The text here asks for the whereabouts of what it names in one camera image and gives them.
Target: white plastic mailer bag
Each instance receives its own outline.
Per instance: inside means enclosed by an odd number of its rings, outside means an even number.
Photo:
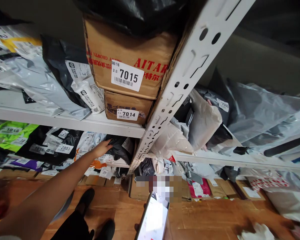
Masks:
[[[195,151],[205,147],[206,143],[222,123],[220,111],[193,89],[190,92],[193,118],[189,126],[189,142]]]
[[[170,151],[193,153],[193,147],[183,133],[172,123],[168,123],[164,131],[153,144],[151,151],[158,158],[167,158]]]

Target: black shoe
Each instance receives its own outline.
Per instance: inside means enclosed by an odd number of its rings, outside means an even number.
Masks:
[[[114,235],[115,224],[112,219],[109,219],[101,229],[98,237],[95,240],[111,240]]]
[[[83,211],[83,214],[82,214],[83,216],[86,214],[86,212],[89,208],[89,205],[92,202],[93,198],[94,198],[94,189],[93,188],[89,188],[87,191],[85,191],[84,194],[82,195],[82,197],[80,198],[80,201],[79,201],[78,205],[81,204],[81,203],[84,204],[84,211]]]

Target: phone screen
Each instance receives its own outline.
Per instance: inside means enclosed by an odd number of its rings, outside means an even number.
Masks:
[[[152,192],[136,240],[162,240],[168,209],[169,202]]]

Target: gray plastic mailer bag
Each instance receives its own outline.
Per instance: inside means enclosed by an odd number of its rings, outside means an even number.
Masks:
[[[244,143],[285,121],[300,111],[300,98],[270,93],[227,79],[234,108],[229,130]]]
[[[6,60],[5,63],[25,84],[36,89],[46,98],[69,112],[74,118],[82,120],[90,113],[90,109],[83,108],[68,98],[42,56],[36,56],[32,60],[15,57]]]

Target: white metal shelf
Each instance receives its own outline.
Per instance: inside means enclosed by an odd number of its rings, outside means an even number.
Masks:
[[[0,91],[0,119],[134,138],[142,138],[145,132],[139,124],[107,119],[105,111],[90,114],[82,121],[66,112],[50,117],[44,106],[38,103],[25,104],[22,93],[10,90]]]
[[[172,155],[176,161],[183,162],[198,162],[217,165],[226,165],[234,167],[248,167],[258,169],[275,169],[275,170],[290,170],[300,172],[300,163],[284,162],[279,158],[266,157],[262,154],[235,154],[226,156],[211,151],[200,150],[196,152],[196,156],[173,151]]]

